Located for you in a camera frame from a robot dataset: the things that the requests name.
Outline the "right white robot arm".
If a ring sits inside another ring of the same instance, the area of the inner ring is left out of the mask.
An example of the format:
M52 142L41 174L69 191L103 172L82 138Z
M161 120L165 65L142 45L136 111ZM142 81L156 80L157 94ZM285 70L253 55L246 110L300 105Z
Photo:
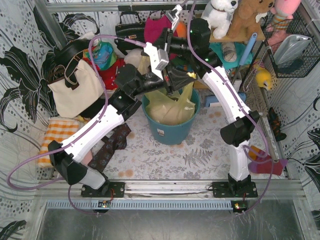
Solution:
M250 108L240 98L232 86L219 56L210 48L210 29L206 20L195 18L189 23L187 37L174 35L176 20L171 20L170 27L162 30L155 45L162 52L159 55L161 79L163 88L168 93L180 90L194 81L187 72L165 64L165 59L171 54L184 57L188 65L214 93L221 104L228 124L220 129L224 142L230 145L230 170L228 180L212 184L213 195L217 198L256 198L258 191L251 180L248 167L248 147L251 133L258 126L260 115Z

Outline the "yellow trash bag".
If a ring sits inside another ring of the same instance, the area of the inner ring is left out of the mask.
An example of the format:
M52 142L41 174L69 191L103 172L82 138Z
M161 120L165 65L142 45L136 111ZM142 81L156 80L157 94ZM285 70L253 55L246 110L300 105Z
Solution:
M162 88L146 93L149 100L145 110L147 115L163 125L179 125L190 120L195 114L195 104L191 102L193 84L182 88L182 93L175 91L172 95Z

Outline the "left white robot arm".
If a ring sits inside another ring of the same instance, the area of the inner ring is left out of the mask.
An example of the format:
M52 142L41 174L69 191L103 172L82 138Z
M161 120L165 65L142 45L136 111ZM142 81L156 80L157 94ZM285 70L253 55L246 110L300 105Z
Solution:
M196 74L168 64L157 76L153 72L141 75L132 64L118 70L117 89L98 114L71 137L48 144L50 162L69 185L82 184L93 190L95 197L108 194L107 176L81 162L92 147L107 133L122 125L142 104L138 95L166 88L169 93L194 82Z

